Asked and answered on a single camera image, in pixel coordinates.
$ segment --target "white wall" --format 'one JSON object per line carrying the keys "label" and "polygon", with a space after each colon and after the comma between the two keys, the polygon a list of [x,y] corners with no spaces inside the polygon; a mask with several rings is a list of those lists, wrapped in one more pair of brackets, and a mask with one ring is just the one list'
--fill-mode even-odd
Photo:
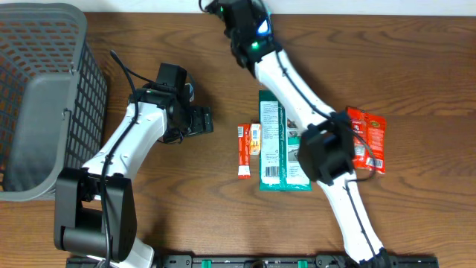
{"label": "white wall", "polygon": [[[25,0],[1,0],[26,2]],[[92,12],[198,13],[198,0],[30,0]],[[265,0],[273,13],[475,16],[476,0]]]}

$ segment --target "gray basket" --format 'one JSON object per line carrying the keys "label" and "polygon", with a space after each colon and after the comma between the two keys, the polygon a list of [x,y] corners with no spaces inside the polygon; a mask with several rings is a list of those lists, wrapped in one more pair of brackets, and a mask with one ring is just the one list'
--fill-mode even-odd
{"label": "gray basket", "polygon": [[0,4],[0,200],[54,198],[99,149],[107,86],[69,4]]}

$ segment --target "green snack package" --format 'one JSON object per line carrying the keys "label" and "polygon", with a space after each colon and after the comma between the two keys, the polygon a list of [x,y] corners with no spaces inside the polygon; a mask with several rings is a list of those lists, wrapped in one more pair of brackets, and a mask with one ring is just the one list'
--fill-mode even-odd
{"label": "green snack package", "polygon": [[260,90],[260,190],[311,191],[311,182],[300,168],[300,134],[286,117],[272,92]]}

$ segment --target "brown tabletop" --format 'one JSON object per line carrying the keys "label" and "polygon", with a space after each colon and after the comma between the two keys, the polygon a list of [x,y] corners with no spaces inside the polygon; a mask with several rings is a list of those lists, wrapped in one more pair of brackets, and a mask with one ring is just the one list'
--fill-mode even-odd
{"label": "brown tabletop", "polygon": [[[109,82],[106,138],[130,93],[114,49],[155,79],[160,63],[186,68],[215,132],[156,144],[133,183],[138,236],[197,255],[343,252],[322,190],[259,191],[238,180],[237,124],[258,119],[263,87],[231,55],[214,16],[89,13],[88,42]],[[359,186],[387,249],[430,254],[441,267],[476,266],[476,19],[276,16],[277,39],[321,99],[387,119],[387,174]],[[143,83],[134,78],[136,86]],[[64,267],[53,245],[53,202],[0,202],[0,267]]]}

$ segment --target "wire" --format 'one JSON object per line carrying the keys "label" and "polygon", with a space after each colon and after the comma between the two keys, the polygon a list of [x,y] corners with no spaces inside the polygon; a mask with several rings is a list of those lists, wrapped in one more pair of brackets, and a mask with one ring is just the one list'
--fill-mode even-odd
{"label": "wire", "polygon": [[173,145],[173,144],[181,144],[184,141],[184,135],[181,133],[181,131],[178,131],[178,134],[180,135],[180,141],[174,141],[174,142],[163,142],[161,140],[157,140],[158,143],[162,144],[167,144],[167,145]]}
{"label": "wire", "polygon": [[250,265],[250,268],[257,268],[257,265],[259,264],[261,264],[262,266],[258,268],[268,268],[268,265],[266,264],[265,261],[255,261],[254,263]]}
{"label": "wire", "polygon": [[94,265],[94,268],[101,268],[103,267],[104,260],[98,261],[96,265]]}
{"label": "wire", "polygon": [[341,268],[341,265],[339,264],[339,261],[334,257],[334,255],[330,255],[334,261],[335,261],[335,264],[337,264],[337,268]]}
{"label": "wire", "polygon": [[135,86],[134,83],[132,82],[132,78],[129,75],[129,72],[127,70],[127,67],[120,61],[118,55],[111,50],[110,51],[112,59],[122,68],[124,74],[127,77],[127,80],[129,81],[129,85],[131,86],[132,90],[132,96],[134,98],[134,105],[135,105],[135,112],[134,112],[134,117],[132,118],[130,124],[127,126],[127,128],[124,130],[124,132],[119,136],[117,141],[112,145],[111,150],[109,153],[106,155],[106,158],[104,159],[104,166],[101,172],[101,177],[100,177],[100,196],[101,196],[101,206],[103,209],[103,220],[104,220],[104,229],[106,230],[106,257],[105,261],[103,262],[105,265],[101,265],[102,267],[109,268],[110,263],[111,263],[111,249],[112,249],[112,239],[111,239],[111,229],[109,226],[109,215],[107,211],[107,192],[106,192],[106,174],[107,174],[107,169],[111,163],[111,159],[114,157],[114,152],[116,149],[119,147],[120,143],[124,140],[126,137],[127,133],[132,129],[134,126],[135,122],[137,122],[137,118],[139,116],[139,104],[137,101],[137,95],[135,91]]}
{"label": "wire", "polygon": [[[262,6],[264,6],[264,3],[262,0],[258,0]],[[269,19],[269,24],[271,25],[272,27],[272,23],[271,23],[271,17],[268,16],[268,19]],[[341,122],[337,121],[336,119],[332,118],[330,115],[327,115],[326,113],[322,112],[319,110],[319,108],[316,107],[316,105],[314,105],[305,95],[304,93],[302,93],[302,91],[298,88],[298,86],[296,86],[295,82],[291,79],[291,77],[289,76],[288,72],[287,72],[287,69],[284,67],[283,63],[281,62],[281,59],[280,59],[280,56],[278,54],[277,51],[275,51],[275,54],[276,54],[276,59],[277,59],[277,62],[280,66],[280,68],[283,70],[283,75],[288,79],[288,81],[291,83],[292,87],[295,88],[295,90],[297,91],[297,93],[306,101],[306,103],[311,107],[311,109],[316,112],[317,114],[319,114],[320,116],[322,116],[323,118],[333,122],[334,124],[336,125],[339,125],[340,127],[344,127],[345,130],[347,131],[350,131],[352,133],[352,135],[354,137],[356,137],[364,146],[365,148],[369,151],[369,154],[370,154],[370,157],[372,159],[372,166],[373,168],[371,169],[371,172],[370,172],[370,175],[365,178],[365,179],[352,179],[352,180],[348,180],[345,182],[345,188],[344,190],[347,192],[347,195],[349,196],[349,199],[350,199],[350,203],[353,207],[353,210],[354,210],[354,213],[356,214],[356,218],[357,218],[357,221],[358,221],[358,224],[360,225],[360,228],[361,228],[361,232],[362,234],[364,235],[365,237],[365,240],[367,241],[369,247],[370,247],[370,251],[372,252],[372,255],[373,255],[373,261],[376,260],[376,253],[375,251],[373,250],[373,246],[372,246],[372,243],[370,242],[370,239],[365,231],[365,228],[364,228],[364,225],[362,224],[362,221],[361,221],[361,218],[360,216],[358,215],[358,212],[357,212],[357,208],[356,208],[356,204],[354,203],[354,200],[352,198],[352,195],[350,194],[350,189],[349,189],[349,182],[355,182],[355,183],[358,183],[358,182],[365,182],[369,179],[372,179],[375,174],[376,174],[376,165],[375,165],[375,155],[373,154],[373,151],[372,151],[372,148],[370,148],[369,144],[356,132],[354,132],[352,129],[350,129],[349,127],[347,126],[344,126],[344,124],[342,124]]]}
{"label": "wire", "polygon": [[124,66],[124,67],[126,67],[126,70],[127,70],[130,74],[134,75],[135,77],[140,78],[140,79],[142,79],[142,80],[144,80],[144,81],[147,81],[147,82],[149,82],[149,83],[155,83],[154,81],[152,81],[152,80],[150,80],[150,79],[147,79],[147,78],[145,78],[145,77],[143,77],[143,76],[140,76],[139,74],[136,74],[136,73],[133,72],[131,69],[127,68],[127,66]]}
{"label": "wire", "polygon": [[200,10],[203,12],[203,13],[208,13],[207,11],[205,11],[202,7],[202,0],[199,0],[199,7],[200,7]]}
{"label": "wire", "polygon": [[188,78],[190,79],[190,83],[192,84],[193,91],[195,91],[195,88],[196,88],[196,87],[195,87],[195,86],[196,86],[196,84],[195,84],[195,79],[193,79],[193,76],[192,76],[192,74],[191,74],[190,72],[187,72],[187,76],[188,76]]}

